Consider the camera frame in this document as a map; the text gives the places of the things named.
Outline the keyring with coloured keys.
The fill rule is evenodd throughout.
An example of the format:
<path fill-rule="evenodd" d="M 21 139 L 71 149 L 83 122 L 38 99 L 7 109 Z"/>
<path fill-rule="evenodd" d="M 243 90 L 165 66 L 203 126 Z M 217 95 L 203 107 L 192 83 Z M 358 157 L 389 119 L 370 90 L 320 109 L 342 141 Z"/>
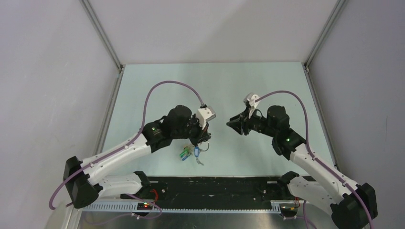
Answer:
<path fill-rule="evenodd" d="M 201 146 L 206 144 L 206 148 L 202 149 Z M 204 166 L 204 163 L 200 161 L 199 157 L 201 152 L 207 152 L 210 148 L 210 143 L 203 142 L 201 144 L 198 144 L 197 146 L 194 146 L 192 144 L 186 145 L 183 147 L 182 152 L 179 154 L 180 161 L 186 161 L 188 158 L 191 158 L 191 156 L 194 156 L 195 161 L 197 164 Z"/>

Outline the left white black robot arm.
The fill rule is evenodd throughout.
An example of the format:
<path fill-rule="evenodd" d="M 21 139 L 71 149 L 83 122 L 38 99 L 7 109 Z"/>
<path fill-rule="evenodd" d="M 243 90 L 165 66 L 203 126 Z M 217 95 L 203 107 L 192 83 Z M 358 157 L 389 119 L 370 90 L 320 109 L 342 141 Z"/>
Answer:
<path fill-rule="evenodd" d="M 208 122 L 216 117 L 210 106 L 203 106 L 192 114 L 178 105 L 161 119 L 143 126 L 136 139 L 129 139 L 99 155 L 79 160 L 68 159 L 64 168 L 64 186 L 74 208 L 84 208 L 99 198 L 132 194 L 147 198 L 151 192 L 150 181 L 142 171 L 114 176 L 112 172 L 142 156 L 168 147 L 175 139 L 188 139 L 193 146 L 211 138 Z"/>

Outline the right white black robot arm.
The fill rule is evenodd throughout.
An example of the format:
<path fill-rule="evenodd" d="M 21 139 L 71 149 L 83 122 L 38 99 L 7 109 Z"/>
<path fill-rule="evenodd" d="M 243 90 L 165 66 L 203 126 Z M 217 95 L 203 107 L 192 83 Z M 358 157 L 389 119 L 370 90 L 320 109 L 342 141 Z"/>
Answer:
<path fill-rule="evenodd" d="M 340 229 L 362 229 L 377 217 L 374 188 L 368 183 L 358 184 L 329 166 L 317 153 L 309 153 L 306 139 L 290 127 L 284 107 L 269 107 L 266 117 L 257 113 L 258 110 L 247 107 L 230 118 L 227 126 L 240 135 L 256 131 L 271 137 L 277 155 L 304 169 L 314 179 L 308 181 L 296 172 L 287 172 L 277 181 L 281 198 L 294 196 L 308 201 L 331 216 Z"/>

